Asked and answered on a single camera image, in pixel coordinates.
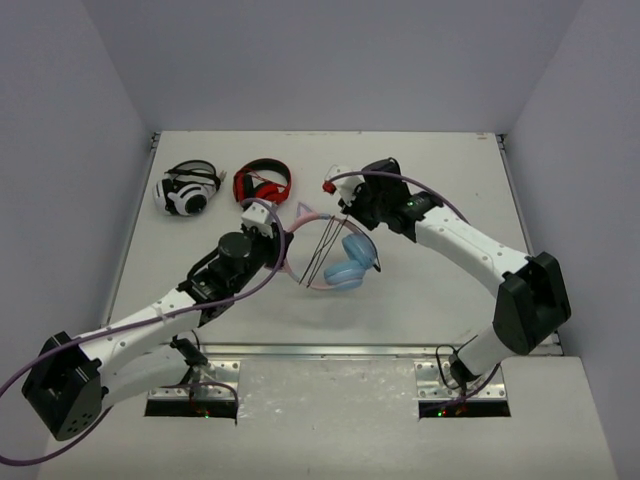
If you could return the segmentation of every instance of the red connector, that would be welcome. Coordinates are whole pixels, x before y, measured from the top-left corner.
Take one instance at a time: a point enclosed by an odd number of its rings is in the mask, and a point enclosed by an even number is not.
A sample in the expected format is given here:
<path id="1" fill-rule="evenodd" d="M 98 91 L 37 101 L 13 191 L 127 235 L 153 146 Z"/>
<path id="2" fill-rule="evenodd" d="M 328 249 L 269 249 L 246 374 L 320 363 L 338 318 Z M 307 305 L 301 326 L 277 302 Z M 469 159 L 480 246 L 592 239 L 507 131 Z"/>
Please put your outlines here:
<path id="1" fill-rule="evenodd" d="M 324 182 L 322 184 L 322 189 L 330 195 L 336 193 L 336 186 L 331 182 Z"/>

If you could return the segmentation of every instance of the pink headband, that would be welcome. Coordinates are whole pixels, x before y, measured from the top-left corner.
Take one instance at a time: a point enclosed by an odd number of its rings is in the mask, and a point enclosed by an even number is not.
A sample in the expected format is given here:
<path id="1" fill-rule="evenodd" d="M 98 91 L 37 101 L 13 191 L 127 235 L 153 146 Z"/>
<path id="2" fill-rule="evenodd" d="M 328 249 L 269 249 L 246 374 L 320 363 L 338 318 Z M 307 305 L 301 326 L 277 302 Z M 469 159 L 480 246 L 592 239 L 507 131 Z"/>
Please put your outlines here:
<path id="1" fill-rule="evenodd" d="M 328 213 L 316 213 L 316 212 L 305 213 L 299 216 L 296 219 L 296 221 L 293 222 L 293 224 L 287 229 L 287 231 L 295 232 L 303 225 L 306 225 L 309 222 L 314 222 L 316 220 L 331 220 L 331 215 L 329 215 Z M 358 226 L 355 225 L 353 222 L 350 222 L 349 220 L 344 221 L 344 226 L 347 227 L 349 230 L 351 230 L 351 232 L 353 233 L 362 233 L 362 230 L 358 228 Z M 286 257 L 284 259 L 284 262 L 282 264 L 282 268 L 280 271 L 288 273 L 289 276 L 293 278 L 296 283 L 300 283 L 300 277 L 296 275 L 295 272 L 291 269 L 291 265 L 289 265 L 289 261 L 287 260 Z M 311 284 L 309 285 L 309 288 L 312 288 L 314 290 L 333 290 L 335 287 L 332 287 L 331 285 L 324 285 L 324 284 Z"/>

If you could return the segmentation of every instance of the light blue ear cup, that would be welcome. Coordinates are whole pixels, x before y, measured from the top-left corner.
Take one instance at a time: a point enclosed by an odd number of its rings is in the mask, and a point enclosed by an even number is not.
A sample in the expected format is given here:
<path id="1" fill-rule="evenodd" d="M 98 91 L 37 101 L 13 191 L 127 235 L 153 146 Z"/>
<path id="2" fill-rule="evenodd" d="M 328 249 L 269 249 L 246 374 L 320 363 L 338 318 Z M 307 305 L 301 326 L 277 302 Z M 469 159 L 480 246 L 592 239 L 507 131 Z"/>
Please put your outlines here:
<path id="1" fill-rule="evenodd" d="M 362 234 L 352 233 L 342 239 L 349 261 L 337 263 L 324 271 L 324 281 L 335 290 L 351 290 L 362 285 L 364 274 L 376 260 L 375 247 Z"/>
<path id="2" fill-rule="evenodd" d="M 357 260 L 336 263 L 324 271 L 324 281 L 334 290 L 351 290 L 362 285 L 366 270 Z"/>
<path id="3" fill-rule="evenodd" d="M 342 248 L 349 260 L 357 260 L 362 268 L 369 270 L 376 261 L 376 249 L 365 235 L 352 233 L 342 239 Z"/>

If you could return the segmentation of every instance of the headphones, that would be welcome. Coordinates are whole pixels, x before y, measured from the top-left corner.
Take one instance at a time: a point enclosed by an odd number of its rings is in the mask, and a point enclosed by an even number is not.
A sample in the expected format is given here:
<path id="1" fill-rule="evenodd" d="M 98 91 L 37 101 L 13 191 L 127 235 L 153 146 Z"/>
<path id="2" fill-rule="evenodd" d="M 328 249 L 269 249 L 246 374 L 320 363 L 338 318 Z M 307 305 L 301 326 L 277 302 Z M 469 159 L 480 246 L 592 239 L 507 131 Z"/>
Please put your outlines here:
<path id="1" fill-rule="evenodd" d="M 282 175 L 287 181 L 287 185 L 262 178 L 256 173 L 258 170 L 266 170 Z M 262 181 L 256 187 L 253 186 L 253 179 Z M 233 176 L 233 196 L 236 202 L 240 203 L 246 198 L 262 198 L 276 205 L 280 205 L 289 197 L 291 190 L 291 172 L 289 168 L 280 160 L 273 158 L 259 158 L 247 163 Z"/>
<path id="2" fill-rule="evenodd" d="M 216 167 L 209 162 L 187 160 L 164 173 L 153 189 L 153 200 L 161 212 L 196 215 L 205 209 L 220 189 L 225 172 L 221 172 L 220 177 L 216 174 Z"/>
<path id="3" fill-rule="evenodd" d="M 331 215 L 326 213 L 309 212 L 296 219 L 289 228 L 289 232 L 295 232 L 303 225 L 315 220 L 331 220 Z M 310 284 L 314 290 L 353 290 L 362 285 L 367 270 L 375 268 L 380 271 L 378 262 L 378 250 L 373 241 L 354 223 L 345 220 L 344 226 L 352 233 L 342 239 L 342 248 L 349 260 L 336 263 L 324 270 L 326 285 Z M 282 271 L 289 274 L 297 283 L 301 283 L 300 277 L 291 269 L 285 258 Z"/>

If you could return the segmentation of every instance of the metal bracket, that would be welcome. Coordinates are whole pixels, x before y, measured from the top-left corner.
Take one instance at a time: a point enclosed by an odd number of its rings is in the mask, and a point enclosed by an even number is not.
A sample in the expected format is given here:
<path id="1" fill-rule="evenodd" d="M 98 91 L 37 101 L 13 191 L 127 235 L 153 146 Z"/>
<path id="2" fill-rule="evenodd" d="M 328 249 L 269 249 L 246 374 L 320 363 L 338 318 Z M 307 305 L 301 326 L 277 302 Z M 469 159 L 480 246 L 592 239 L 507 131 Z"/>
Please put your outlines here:
<path id="1" fill-rule="evenodd" d="M 459 391 L 450 390 L 444 385 L 440 379 L 438 365 L 434 360 L 417 360 L 414 365 L 418 400 L 421 402 L 443 402 L 453 400 L 460 395 Z M 449 361 L 443 360 L 442 367 L 448 370 Z M 475 386 L 480 385 L 486 378 L 486 375 L 481 376 L 473 384 L 469 385 L 469 389 L 473 390 Z M 496 400 L 507 401 L 507 389 L 504 385 L 502 368 L 498 370 L 489 385 L 483 388 L 478 395 L 470 398 L 468 402 Z"/>
<path id="2" fill-rule="evenodd" d="M 237 359 L 211 359 L 209 360 L 209 372 L 213 372 L 213 378 L 216 382 L 225 383 L 238 390 L 240 381 L 240 360 Z M 191 380 L 194 383 L 207 381 L 206 378 L 199 376 Z M 233 401 L 234 397 L 226 388 L 215 386 L 196 387 L 194 389 L 194 400 L 196 401 Z M 184 400 L 189 401 L 189 390 L 183 388 L 158 388 L 151 390 L 147 395 L 147 401 L 163 401 L 163 400 Z"/>

